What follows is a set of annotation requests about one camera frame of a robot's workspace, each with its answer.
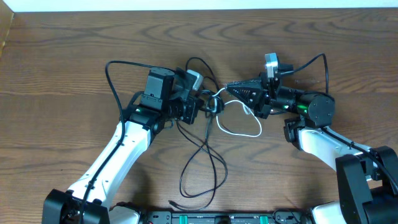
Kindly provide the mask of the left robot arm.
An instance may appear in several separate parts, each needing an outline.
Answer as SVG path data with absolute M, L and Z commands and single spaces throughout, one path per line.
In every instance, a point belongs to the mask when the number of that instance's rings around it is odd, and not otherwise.
M 91 167 L 67 191 L 53 189 L 44 202 L 42 223 L 139 223 L 139 211 L 112 207 L 121 183 L 170 120 L 192 124 L 203 101 L 194 95 L 203 76 L 180 68 L 151 68 L 143 92 L 122 110 L 120 122 Z

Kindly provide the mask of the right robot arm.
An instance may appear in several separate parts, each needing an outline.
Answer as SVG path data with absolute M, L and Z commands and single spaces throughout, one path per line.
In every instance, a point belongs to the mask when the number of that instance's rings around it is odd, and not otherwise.
M 312 223 L 397 223 L 395 150 L 358 144 L 332 130 L 334 98 L 282 86 L 278 79 L 229 83 L 226 91 L 258 118 L 274 110 L 294 113 L 285 120 L 286 141 L 336 172 L 339 199 L 313 207 Z

